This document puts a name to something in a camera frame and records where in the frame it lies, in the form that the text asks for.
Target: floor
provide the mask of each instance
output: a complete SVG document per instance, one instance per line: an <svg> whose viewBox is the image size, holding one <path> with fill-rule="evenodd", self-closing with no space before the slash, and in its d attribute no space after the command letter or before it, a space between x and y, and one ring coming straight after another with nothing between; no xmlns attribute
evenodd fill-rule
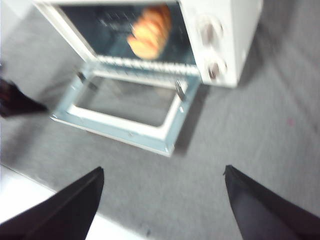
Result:
<svg viewBox="0 0 320 240"><path fill-rule="evenodd" d="M31 9L30 0L1 0L1 42L12 33L16 24ZM46 200L55 192L11 169L0 168L0 223ZM113 240L142 240L143 238L121 227L98 213L95 215L87 240L108 236Z"/></svg>

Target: open oven door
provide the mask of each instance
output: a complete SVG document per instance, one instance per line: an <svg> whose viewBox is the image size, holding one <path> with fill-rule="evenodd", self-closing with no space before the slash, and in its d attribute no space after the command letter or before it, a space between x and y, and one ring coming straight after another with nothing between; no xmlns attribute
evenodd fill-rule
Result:
<svg viewBox="0 0 320 240"><path fill-rule="evenodd" d="M169 157L200 81L99 62L74 77L51 118Z"/></svg>

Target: bread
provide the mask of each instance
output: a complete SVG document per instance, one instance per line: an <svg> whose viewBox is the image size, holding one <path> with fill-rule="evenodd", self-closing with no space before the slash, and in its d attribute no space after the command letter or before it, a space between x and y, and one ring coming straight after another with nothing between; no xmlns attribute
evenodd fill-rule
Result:
<svg viewBox="0 0 320 240"><path fill-rule="evenodd" d="M133 25L132 34L136 39L139 39L142 42L150 42L156 48L160 48L164 41L161 36L161 31L155 33L155 31L150 27L150 22L148 23L146 20L135 23Z"/></svg>
<svg viewBox="0 0 320 240"><path fill-rule="evenodd" d="M169 38L171 16L167 5L145 8L142 16L132 26L127 38L136 56L146 60L159 57Z"/></svg>
<svg viewBox="0 0 320 240"><path fill-rule="evenodd" d="M141 59L156 59L160 54L158 48L148 42L140 41L132 35L127 37L127 42L130 45L133 53Z"/></svg>

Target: toaster oven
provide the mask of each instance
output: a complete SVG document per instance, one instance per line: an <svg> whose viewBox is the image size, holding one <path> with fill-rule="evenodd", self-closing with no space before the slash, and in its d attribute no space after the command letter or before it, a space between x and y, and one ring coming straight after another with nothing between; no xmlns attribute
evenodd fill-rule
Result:
<svg viewBox="0 0 320 240"><path fill-rule="evenodd" d="M263 0L35 5L84 60L51 118L169 157L199 85L237 86ZM166 28L154 15L146 21L146 11L162 14L160 7L167 10L161 15ZM138 42L134 31L142 20L157 24L143 26L148 39ZM161 41L153 42L151 30Z"/></svg>

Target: black shoe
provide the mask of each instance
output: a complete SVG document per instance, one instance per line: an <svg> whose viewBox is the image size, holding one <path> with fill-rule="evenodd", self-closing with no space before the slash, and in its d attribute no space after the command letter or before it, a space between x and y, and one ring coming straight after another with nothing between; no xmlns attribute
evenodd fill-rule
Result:
<svg viewBox="0 0 320 240"><path fill-rule="evenodd" d="M0 115L4 118L45 112L47 107L24 95L13 83L0 78Z"/></svg>

